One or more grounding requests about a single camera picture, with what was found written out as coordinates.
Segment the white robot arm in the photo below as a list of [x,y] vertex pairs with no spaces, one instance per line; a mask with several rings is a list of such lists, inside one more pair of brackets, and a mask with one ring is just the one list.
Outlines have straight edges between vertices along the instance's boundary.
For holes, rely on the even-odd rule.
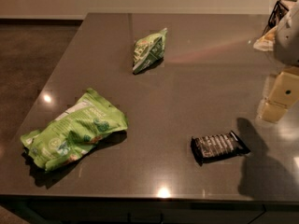
[[299,100],[299,3],[278,23],[274,57],[285,67],[275,76],[263,100],[261,119],[278,122]]

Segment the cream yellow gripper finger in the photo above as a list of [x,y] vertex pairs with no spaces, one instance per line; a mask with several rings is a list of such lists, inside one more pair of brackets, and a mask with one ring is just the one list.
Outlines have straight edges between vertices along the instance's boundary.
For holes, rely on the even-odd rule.
[[299,100],[299,67],[283,69],[271,79],[261,107],[261,119],[276,123]]

